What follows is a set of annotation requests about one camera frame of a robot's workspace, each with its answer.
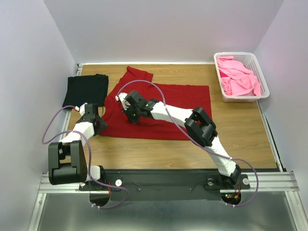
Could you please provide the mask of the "red t-shirt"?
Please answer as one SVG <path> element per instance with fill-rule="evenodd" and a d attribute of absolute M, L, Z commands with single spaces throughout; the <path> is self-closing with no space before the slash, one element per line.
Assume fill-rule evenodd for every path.
<path fill-rule="evenodd" d="M 115 138 L 178 140 L 188 139 L 179 129 L 179 122 L 173 123 L 170 108 L 163 108 L 167 120 L 156 120 L 142 117 L 137 123 L 129 122 L 122 112 L 123 106 L 116 101 L 117 93 L 130 93 L 136 90 L 146 100 L 159 100 L 162 105 L 193 110 L 201 107 L 211 116 L 210 88 L 206 85 L 152 84 L 153 74 L 128 66 L 114 89 L 105 98 L 105 113 L 102 119 L 106 122 L 100 135 Z"/>

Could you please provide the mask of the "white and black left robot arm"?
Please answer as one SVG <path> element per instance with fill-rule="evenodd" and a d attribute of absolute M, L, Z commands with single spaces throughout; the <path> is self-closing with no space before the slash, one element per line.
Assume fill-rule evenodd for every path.
<path fill-rule="evenodd" d="M 85 183 L 101 190 L 107 185 L 107 177 L 100 166 L 89 166 L 83 146 L 89 146 L 89 139 L 101 133 L 107 124 L 99 115 L 97 104 L 85 103 L 75 107 L 81 118 L 72 131 L 48 147 L 49 181 L 52 185 Z"/>

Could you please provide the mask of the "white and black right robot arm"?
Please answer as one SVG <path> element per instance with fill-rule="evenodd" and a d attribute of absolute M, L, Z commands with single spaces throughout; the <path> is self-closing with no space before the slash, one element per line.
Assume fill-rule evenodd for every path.
<path fill-rule="evenodd" d="M 132 123 L 144 118 L 174 123 L 180 129 L 185 129 L 188 138 L 205 148 L 217 166 L 221 182 L 226 188 L 238 185 L 241 168 L 230 157 L 221 144 L 216 125 L 201 107 L 183 109 L 166 105 L 151 99 L 146 100 L 137 91 L 120 93 L 116 100 L 122 104 L 122 111 Z"/>

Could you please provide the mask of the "folded black t-shirt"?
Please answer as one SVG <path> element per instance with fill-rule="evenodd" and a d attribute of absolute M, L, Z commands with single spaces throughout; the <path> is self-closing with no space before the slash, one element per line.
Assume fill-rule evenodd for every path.
<path fill-rule="evenodd" d="M 102 74 L 69 77 L 62 107 L 80 107 L 84 103 L 104 106 L 108 93 L 109 77 Z"/>

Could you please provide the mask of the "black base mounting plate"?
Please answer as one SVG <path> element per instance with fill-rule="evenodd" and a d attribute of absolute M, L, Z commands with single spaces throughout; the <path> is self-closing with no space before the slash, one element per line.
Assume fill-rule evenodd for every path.
<path fill-rule="evenodd" d="M 80 188 L 89 192 L 92 203 L 103 206 L 108 202 L 127 201 L 167 201 L 167 200 L 218 200 L 221 191 L 234 192 L 250 188 L 248 176 L 241 174 L 237 184 L 227 183 L 215 169 L 106 169 L 103 179 L 107 184 L 122 182 L 121 189 L 108 189 L 92 181 Z"/>

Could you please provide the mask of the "pink t-shirt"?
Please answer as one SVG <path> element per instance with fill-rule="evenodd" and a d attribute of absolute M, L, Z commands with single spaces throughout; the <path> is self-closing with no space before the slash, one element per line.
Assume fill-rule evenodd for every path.
<path fill-rule="evenodd" d="M 261 84 L 252 70 L 234 59 L 234 56 L 217 58 L 224 92 L 228 96 L 261 96 Z"/>

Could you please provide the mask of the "white plastic laundry basket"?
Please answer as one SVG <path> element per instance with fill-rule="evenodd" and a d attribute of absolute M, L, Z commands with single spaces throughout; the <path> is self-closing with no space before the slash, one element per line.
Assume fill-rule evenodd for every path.
<path fill-rule="evenodd" d="M 214 61 L 224 102 L 255 102 L 270 91 L 254 54 L 219 52 Z"/>

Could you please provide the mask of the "aluminium table frame rail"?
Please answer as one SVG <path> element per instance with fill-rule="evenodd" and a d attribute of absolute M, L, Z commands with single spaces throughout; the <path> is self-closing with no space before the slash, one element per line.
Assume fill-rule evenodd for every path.
<path fill-rule="evenodd" d="M 295 178 L 239 166 L 222 146 L 208 86 L 163 85 L 127 67 L 104 100 L 66 102 L 80 119 L 48 146 L 49 184 L 43 231 L 305 231 L 287 193 Z M 104 169 L 85 157 L 91 138 L 177 140 L 214 162 L 212 169 Z M 60 185 L 78 186 L 64 194 Z"/>

